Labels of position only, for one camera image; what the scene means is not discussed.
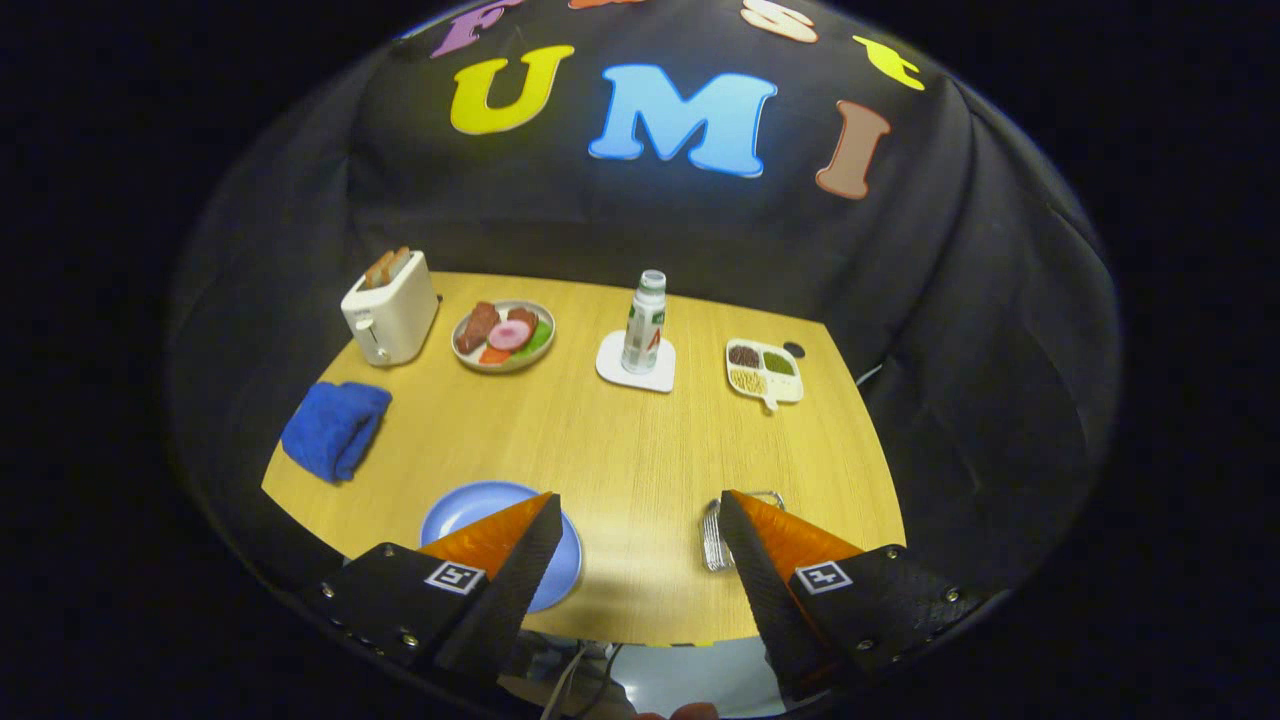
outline wooden table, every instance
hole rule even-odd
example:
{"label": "wooden table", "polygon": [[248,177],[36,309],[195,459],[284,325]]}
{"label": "wooden table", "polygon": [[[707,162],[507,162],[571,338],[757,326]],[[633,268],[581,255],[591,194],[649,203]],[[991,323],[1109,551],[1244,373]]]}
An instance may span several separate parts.
{"label": "wooden table", "polygon": [[[634,288],[433,273],[444,296],[421,354],[374,368],[355,342],[321,380],[384,387],[393,400],[351,482],[330,486],[276,446],[262,488],[324,542],[356,557],[379,542],[417,547],[445,492],[500,479],[561,493],[582,539],[582,574],[525,628],[644,644],[756,634],[735,571],[703,566],[700,527],[722,489],[772,489],[787,510],[864,548],[906,542],[884,454],[826,327],[668,296],[676,347],[669,395],[611,384],[600,341],[626,322]],[[680,278],[672,278],[678,288]],[[556,340],[508,375],[465,368],[449,332],[479,300],[527,299],[556,315]],[[334,313],[337,313],[337,302]],[[735,393],[724,343],[799,342],[805,397],[768,415]]]}

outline food plate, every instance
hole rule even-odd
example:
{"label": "food plate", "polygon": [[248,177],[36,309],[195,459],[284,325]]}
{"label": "food plate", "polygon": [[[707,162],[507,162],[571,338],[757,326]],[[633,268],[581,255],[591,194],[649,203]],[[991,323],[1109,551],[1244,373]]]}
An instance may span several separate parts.
{"label": "food plate", "polygon": [[507,320],[508,311],[515,310],[516,307],[527,307],[538,315],[539,320],[550,325],[552,334],[547,338],[547,342],[544,342],[541,347],[527,355],[517,352],[500,365],[486,365],[480,363],[480,356],[484,355],[485,348],[489,347],[488,342],[467,354],[458,351],[457,338],[462,334],[462,331],[466,329],[467,322],[471,320],[471,313],[467,313],[466,316],[458,320],[458,324],[453,327],[453,333],[449,334],[449,347],[453,348],[453,354],[458,356],[458,360],[462,360],[463,365],[480,373],[511,373],[521,368],[527,368],[540,360],[543,355],[547,355],[547,351],[550,350],[552,342],[556,340],[556,318],[548,309],[527,300],[498,300],[493,304],[493,307],[498,311],[498,316],[502,318],[503,322]]}
{"label": "food plate", "polygon": [[804,397],[795,356],[774,345],[737,337],[728,341],[724,345],[724,372],[733,389],[759,397],[769,413],[778,409],[778,402],[800,402]]}
{"label": "food plate", "polygon": [[[484,480],[449,491],[431,506],[426,519],[422,520],[422,544],[430,544],[481,518],[539,495],[541,493],[532,488],[502,480]],[[547,610],[564,600],[582,570],[582,541],[579,539],[573,523],[570,523],[563,512],[561,512],[561,527],[563,529],[561,542],[556,546],[550,564],[547,565],[547,573],[543,574],[543,582],[534,593],[529,612]]]}

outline bottle cap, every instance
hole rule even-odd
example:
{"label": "bottle cap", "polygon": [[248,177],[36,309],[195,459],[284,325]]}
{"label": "bottle cap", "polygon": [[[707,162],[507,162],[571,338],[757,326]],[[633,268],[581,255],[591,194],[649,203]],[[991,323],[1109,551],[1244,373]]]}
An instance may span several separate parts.
{"label": "bottle cap", "polygon": [[640,290],[648,292],[667,292],[667,274],[662,270],[645,270],[640,274]]}

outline beans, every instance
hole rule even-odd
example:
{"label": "beans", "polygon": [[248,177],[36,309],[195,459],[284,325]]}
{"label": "beans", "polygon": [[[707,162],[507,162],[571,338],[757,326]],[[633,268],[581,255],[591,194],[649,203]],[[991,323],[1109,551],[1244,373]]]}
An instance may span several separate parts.
{"label": "beans", "polygon": [[751,373],[749,370],[730,370],[728,379],[740,389],[753,395],[764,395],[764,378],[762,378],[759,373]]}
{"label": "beans", "polygon": [[728,348],[728,361],[735,365],[744,365],[746,368],[759,368],[760,356],[750,347],[745,345],[737,345]]}
{"label": "beans", "polygon": [[774,373],[782,373],[783,375],[796,374],[796,372],[791,369],[791,363],[787,363],[786,357],[776,352],[764,354],[764,366]]}

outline green vegetable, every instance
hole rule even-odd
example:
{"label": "green vegetable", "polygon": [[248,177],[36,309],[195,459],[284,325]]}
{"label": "green vegetable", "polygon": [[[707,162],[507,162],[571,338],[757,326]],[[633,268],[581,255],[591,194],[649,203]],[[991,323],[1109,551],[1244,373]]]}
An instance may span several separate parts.
{"label": "green vegetable", "polygon": [[764,366],[774,373],[782,373],[783,375],[796,374],[796,372],[791,369],[791,363],[787,363],[786,357],[776,352],[764,354]]}
{"label": "green vegetable", "polygon": [[511,355],[511,359],[525,357],[526,355],[532,355],[539,347],[547,345],[547,340],[552,337],[552,327],[547,323],[539,320],[538,329],[534,331],[534,337],[529,338],[529,343],[517,350]]}

